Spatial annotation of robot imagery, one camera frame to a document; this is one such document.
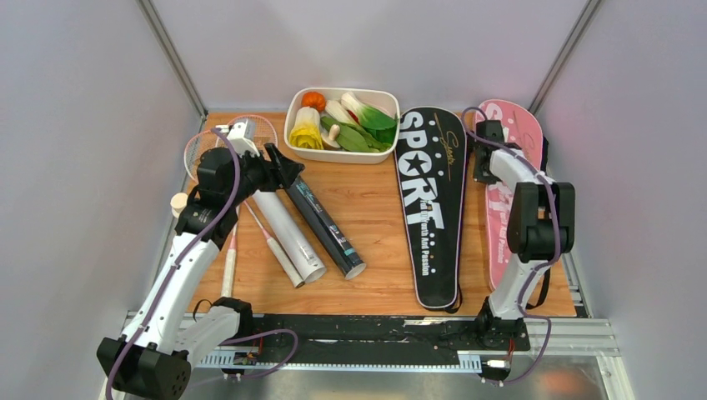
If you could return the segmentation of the pink racket bag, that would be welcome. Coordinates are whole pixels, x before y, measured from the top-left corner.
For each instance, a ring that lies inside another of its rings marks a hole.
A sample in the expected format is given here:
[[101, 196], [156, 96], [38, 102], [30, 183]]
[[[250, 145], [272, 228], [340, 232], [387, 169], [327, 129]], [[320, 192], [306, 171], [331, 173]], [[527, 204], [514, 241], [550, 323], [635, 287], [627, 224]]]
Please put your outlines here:
[[[501, 99], [483, 101], [479, 107], [502, 125], [504, 141], [520, 147], [535, 168], [545, 170], [548, 144], [535, 116], [522, 106]], [[489, 286], [494, 290], [502, 280], [510, 259], [506, 240], [512, 190], [501, 182], [488, 185], [484, 194], [486, 236], [489, 250]]]

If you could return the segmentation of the pink racket front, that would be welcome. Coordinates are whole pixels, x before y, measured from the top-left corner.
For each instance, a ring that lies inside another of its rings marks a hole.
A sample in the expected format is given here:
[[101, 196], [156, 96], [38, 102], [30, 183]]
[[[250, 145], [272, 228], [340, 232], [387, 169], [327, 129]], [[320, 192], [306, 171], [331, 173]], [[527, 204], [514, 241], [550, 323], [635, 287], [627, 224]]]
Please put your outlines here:
[[[183, 154], [183, 162], [188, 176], [196, 182], [198, 180], [197, 168], [200, 164], [201, 156], [213, 148], [225, 147], [225, 142], [210, 131], [204, 131], [192, 137], [186, 144]], [[233, 283], [237, 262], [237, 230], [238, 224], [235, 224], [231, 233], [228, 235], [229, 241], [223, 263], [221, 297], [231, 297], [233, 295]]]

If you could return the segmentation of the white shuttlecock tube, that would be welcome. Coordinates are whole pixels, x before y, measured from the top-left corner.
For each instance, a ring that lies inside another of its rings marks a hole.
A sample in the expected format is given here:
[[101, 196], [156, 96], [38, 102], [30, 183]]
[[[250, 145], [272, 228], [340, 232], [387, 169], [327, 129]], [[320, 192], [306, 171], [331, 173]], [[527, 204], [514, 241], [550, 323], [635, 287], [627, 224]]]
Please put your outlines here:
[[278, 195], [257, 191], [252, 199], [303, 281], [313, 283], [321, 278], [326, 267]]

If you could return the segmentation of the black shuttlecock tube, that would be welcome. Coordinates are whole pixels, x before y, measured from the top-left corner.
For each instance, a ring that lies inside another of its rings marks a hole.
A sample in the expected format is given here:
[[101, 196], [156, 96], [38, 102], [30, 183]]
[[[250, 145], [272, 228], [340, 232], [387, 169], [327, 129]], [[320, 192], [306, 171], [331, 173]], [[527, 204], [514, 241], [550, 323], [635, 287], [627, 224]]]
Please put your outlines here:
[[311, 187], [297, 177], [285, 192], [344, 278], [356, 278], [366, 268], [366, 263]]

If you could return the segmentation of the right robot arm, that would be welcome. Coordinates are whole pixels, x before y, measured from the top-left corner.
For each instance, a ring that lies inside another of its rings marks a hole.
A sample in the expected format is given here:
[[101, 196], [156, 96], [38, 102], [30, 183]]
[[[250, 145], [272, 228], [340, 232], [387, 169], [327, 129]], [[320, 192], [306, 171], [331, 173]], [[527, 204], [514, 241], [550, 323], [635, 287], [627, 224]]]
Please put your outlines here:
[[513, 191], [506, 229], [509, 262], [500, 284], [484, 300], [475, 327], [482, 346], [497, 348], [519, 335], [538, 280], [574, 246], [575, 188], [547, 177], [518, 146], [505, 142], [499, 120], [478, 121], [470, 134], [475, 178]]

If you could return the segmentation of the black racket bag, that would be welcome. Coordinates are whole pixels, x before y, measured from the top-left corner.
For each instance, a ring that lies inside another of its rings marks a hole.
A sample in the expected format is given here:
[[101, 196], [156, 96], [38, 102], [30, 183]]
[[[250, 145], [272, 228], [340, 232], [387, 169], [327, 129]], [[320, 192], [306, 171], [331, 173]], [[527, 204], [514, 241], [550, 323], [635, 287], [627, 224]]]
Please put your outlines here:
[[404, 229], [419, 305], [456, 313], [464, 200], [471, 145], [461, 118], [441, 107], [412, 107], [394, 149]]

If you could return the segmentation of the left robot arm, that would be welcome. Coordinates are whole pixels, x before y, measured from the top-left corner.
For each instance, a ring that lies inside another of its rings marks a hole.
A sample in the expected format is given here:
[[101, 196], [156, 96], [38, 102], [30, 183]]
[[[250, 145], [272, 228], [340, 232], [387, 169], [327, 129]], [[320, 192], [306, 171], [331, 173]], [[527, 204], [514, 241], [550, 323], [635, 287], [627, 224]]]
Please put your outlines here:
[[169, 255], [135, 318], [117, 338], [104, 338], [97, 358], [107, 375], [105, 396], [116, 391], [148, 399], [179, 399], [193, 370], [216, 347], [250, 342], [249, 303], [221, 297], [191, 327], [184, 311], [238, 221], [236, 207], [257, 192], [290, 188], [304, 171], [268, 143], [238, 155], [231, 146], [202, 153], [197, 183], [178, 217]]

